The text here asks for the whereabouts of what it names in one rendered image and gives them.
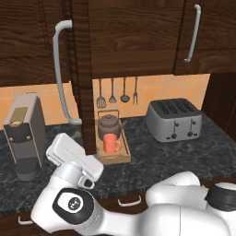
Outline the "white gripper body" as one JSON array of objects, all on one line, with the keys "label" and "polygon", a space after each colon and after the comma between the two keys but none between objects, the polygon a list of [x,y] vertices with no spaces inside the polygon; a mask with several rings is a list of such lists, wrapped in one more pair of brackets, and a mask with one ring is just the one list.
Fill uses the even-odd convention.
[{"label": "white gripper body", "polygon": [[93,182],[100,178],[104,170],[103,164],[96,155],[87,155],[85,149],[66,133],[58,134],[54,138],[46,150],[46,156],[56,166],[64,162],[67,164],[75,162]]}]

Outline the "orange mug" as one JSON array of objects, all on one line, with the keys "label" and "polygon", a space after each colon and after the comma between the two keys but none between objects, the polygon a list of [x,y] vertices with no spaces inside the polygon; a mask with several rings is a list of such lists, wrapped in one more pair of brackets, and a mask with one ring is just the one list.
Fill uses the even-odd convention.
[{"label": "orange mug", "polygon": [[112,154],[120,151],[122,143],[117,139],[115,134],[106,134],[103,136],[103,150],[105,153]]}]

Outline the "dark brown kettle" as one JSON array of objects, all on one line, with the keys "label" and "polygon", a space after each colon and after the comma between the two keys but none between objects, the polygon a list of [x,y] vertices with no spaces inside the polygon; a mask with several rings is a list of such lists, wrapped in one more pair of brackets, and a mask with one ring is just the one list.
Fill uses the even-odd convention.
[{"label": "dark brown kettle", "polygon": [[120,137],[127,121],[120,123],[120,111],[117,109],[105,110],[105,115],[99,116],[98,136],[100,140],[107,134],[114,134],[116,138]]}]

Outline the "wooden tray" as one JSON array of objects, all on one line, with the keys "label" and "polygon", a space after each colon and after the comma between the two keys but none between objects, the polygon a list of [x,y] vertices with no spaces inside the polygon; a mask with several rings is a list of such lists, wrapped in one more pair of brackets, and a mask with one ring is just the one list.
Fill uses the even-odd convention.
[{"label": "wooden tray", "polygon": [[131,161],[131,153],[126,141],[124,131],[121,131],[119,141],[122,143],[122,148],[115,153],[108,154],[103,151],[103,142],[100,140],[99,135],[96,135],[96,147],[100,162],[104,165],[127,163]]}]

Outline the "dark wood cabinet door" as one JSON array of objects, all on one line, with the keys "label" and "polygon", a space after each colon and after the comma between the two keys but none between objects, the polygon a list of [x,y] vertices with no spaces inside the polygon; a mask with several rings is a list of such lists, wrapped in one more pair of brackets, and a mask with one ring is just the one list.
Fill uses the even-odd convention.
[{"label": "dark wood cabinet door", "polygon": [[[195,26],[194,5],[201,6],[199,30],[190,63]],[[236,0],[184,0],[174,75],[236,72]]]},{"label": "dark wood cabinet door", "polygon": [[0,87],[53,84],[62,0],[0,0]]},{"label": "dark wood cabinet door", "polygon": [[79,116],[87,155],[95,154],[96,136],[93,105],[92,66],[89,36],[89,0],[72,0],[73,25],[77,53]]},{"label": "dark wood cabinet door", "polygon": [[88,0],[95,78],[172,72],[184,0]]}]

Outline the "tall dark wood cabinet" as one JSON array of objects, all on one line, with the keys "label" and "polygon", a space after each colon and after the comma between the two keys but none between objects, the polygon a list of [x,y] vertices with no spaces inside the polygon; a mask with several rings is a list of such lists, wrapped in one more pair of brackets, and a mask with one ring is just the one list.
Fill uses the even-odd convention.
[{"label": "tall dark wood cabinet", "polygon": [[210,75],[202,111],[236,141],[236,72]]}]

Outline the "grey coffee machine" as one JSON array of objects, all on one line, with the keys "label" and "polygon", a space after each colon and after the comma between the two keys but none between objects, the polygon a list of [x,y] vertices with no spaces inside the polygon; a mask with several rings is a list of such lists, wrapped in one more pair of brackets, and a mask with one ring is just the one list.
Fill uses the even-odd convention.
[{"label": "grey coffee machine", "polygon": [[3,128],[18,178],[21,181],[33,180],[42,166],[46,144],[39,95],[30,92],[17,96],[4,120]]}]

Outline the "hanging slotted spatula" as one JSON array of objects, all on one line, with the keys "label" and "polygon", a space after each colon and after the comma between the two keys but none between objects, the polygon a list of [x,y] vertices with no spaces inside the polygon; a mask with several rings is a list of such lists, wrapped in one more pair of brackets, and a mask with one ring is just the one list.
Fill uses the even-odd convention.
[{"label": "hanging slotted spatula", "polygon": [[101,94],[101,78],[99,78],[99,89],[100,89],[100,95],[97,98],[96,104],[97,104],[98,109],[104,109],[106,108],[107,103],[106,103],[106,99],[102,97],[102,94]]}]

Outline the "dark wood drawer front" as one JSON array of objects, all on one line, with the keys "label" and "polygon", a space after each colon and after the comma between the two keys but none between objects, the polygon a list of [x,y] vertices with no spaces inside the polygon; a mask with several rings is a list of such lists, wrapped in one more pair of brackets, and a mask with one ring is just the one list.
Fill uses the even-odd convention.
[{"label": "dark wood drawer front", "polygon": [[0,236],[39,236],[40,232],[34,224],[22,226],[18,218],[30,220],[30,212],[0,217]]},{"label": "dark wood drawer front", "polygon": [[[116,195],[109,198],[98,199],[99,204],[105,209],[118,213],[126,214],[137,214],[142,213],[148,208],[148,205],[145,200],[145,192],[140,193],[129,193],[128,195]],[[135,206],[120,206],[118,202],[122,204],[133,203],[138,200],[141,202]]]}]

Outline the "hanging metal skimmer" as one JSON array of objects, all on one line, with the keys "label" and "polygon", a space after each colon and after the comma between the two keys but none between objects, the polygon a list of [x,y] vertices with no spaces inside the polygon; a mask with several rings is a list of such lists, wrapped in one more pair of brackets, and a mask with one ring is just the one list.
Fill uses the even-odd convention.
[{"label": "hanging metal skimmer", "polygon": [[114,97],[114,78],[111,78],[111,96],[109,98],[109,103],[116,103],[117,100],[116,98]]}]

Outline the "hanging metal ladle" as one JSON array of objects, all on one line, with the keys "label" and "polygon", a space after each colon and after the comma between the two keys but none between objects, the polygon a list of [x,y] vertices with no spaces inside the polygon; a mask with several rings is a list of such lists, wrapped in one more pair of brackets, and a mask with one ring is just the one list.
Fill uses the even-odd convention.
[{"label": "hanging metal ladle", "polygon": [[127,103],[130,101],[130,97],[125,93],[125,82],[126,82],[126,77],[124,77],[124,89],[123,89],[123,95],[121,96],[121,102]]}]

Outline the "hanging metal fork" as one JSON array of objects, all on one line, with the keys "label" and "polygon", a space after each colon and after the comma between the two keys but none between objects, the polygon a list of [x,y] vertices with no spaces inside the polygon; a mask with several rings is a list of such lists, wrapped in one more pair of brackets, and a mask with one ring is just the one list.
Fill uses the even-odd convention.
[{"label": "hanging metal fork", "polygon": [[138,98],[137,98],[137,81],[138,77],[135,77],[135,91],[133,94],[133,104],[137,104]]}]

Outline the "silver four-slot toaster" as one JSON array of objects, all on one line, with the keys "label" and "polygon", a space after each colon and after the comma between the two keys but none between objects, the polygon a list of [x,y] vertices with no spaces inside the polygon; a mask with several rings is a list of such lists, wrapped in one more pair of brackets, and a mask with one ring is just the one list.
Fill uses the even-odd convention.
[{"label": "silver four-slot toaster", "polygon": [[202,113],[187,99],[152,100],[145,123],[159,142],[176,142],[200,136]]}]

